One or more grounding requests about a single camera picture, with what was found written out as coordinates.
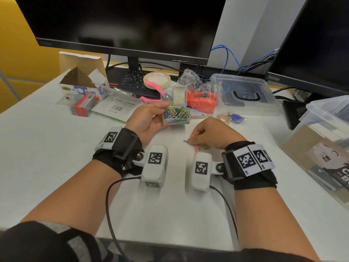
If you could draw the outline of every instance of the black monitor screen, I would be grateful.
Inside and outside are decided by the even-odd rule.
[[[225,0],[16,0],[36,38],[208,58]]]
[[[269,72],[349,93],[349,0],[308,0]]]

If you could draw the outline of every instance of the hand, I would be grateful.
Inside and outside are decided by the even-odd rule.
[[[209,117],[195,127],[188,143],[207,144],[224,150],[229,144],[237,141],[246,141],[246,139],[220,119]]]
[[[162,115],[169,102],[157,102],[148,105],[142,105],[136,108],[129,118],[125,128],[135,132],[142,142],[142,145],[148,144],[154,134],[166,127],[162,123]]]

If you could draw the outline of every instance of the orange object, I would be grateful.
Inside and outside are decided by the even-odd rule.
[[[212,92],[188,91],[188,106],[207,114],[213,114],[218,102],[218,97]]]

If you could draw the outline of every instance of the black handle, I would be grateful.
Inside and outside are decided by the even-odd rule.
[[[253,99],[247,99],[247,98],[240,97],[240,96],[238,96],[238,93],[236,91],[233,91],[233,94],[237,99],[242,100],[242,101],[259,102],[262,99],[261,96],[259,95],[259,93],[257,93],[257,92],[256,92],[257,98],[253,98]]]

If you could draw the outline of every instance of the white plastic device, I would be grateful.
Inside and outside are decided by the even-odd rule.
[[[218,164],[223,162],[213,162],[209,153],[195,153],[191,179],[193,189],[207,192],[210,189],[211,175],[223,175],[217,171]]]
[[[146,186],[152,188],[162,188],[165,184],[167,162],[169,152],[164,145],[152,145],[148,152],[140,154],[143,155],[142,160],[132,160],[136,166],[142,166],[142,177]]]

